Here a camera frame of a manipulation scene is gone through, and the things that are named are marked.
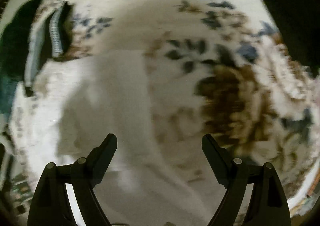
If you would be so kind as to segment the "white knit sweater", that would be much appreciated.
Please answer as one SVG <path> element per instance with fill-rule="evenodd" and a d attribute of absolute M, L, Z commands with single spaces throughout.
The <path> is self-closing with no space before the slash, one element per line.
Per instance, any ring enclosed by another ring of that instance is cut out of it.
<path fill-rule="evenodd" d="M 201 149 L 203 99 L 180 60 L 117 50 L 58 63 L 37 77 L 37 107 L 28 117 L 28 165 L 70 164 L 112 133 L 117 151 L 94 191 L 110 222 L 206 225 L 212 217 Z"/>

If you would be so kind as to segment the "floral bed blanket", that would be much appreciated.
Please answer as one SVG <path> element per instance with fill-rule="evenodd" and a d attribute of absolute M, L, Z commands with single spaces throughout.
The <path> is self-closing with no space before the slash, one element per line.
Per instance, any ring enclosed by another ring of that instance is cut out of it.
<path fill-rule="evenodd" d="M 41 0 L 28 43 L 64 2 L 72 7 L 64 23 L 71 45 L 61 60 L 44 66 L 129 50 L 180 60 L 184 75 L 204 70 L 194 88 L 203 99 L 203 135 L 251 164 L 272 163 L 291 216 L 310 212 L 319 170 L 317 80 L 290 57 L 261 0 Z M 29 193 L 42 173 L 33 174 L 26 152 L 42 69 L 33 96 L 26 96 L 24 80 L 17 84 L 9 116 Z M 204 186 L 214 212 L 224 190 L 209 170 Z"/>

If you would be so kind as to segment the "folded black grey striped garment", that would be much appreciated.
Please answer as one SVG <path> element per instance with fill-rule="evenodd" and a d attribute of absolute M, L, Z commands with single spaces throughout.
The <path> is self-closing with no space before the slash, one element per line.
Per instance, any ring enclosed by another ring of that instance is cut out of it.
<path fill-rule="evenodd" d="M 71 45 L 64 23 L 72 7 L 64 2 L 42 22 L 29 40 L 29 52 L 24 69 L 24 90 L 27 97 L 34 94 L 33 84 L 48 59 L 61 60 Z"/>

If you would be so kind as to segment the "dark green folded quilt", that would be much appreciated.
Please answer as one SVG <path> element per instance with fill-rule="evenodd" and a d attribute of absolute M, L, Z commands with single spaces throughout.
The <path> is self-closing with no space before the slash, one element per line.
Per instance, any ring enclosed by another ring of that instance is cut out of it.
<path fill-rule="evenodd" d="M 41 0 L 29 0 L 15 13 L 1 35 L 1 114 L 9 118 L 16 86 L 23 80 L 29 33 Z"/>

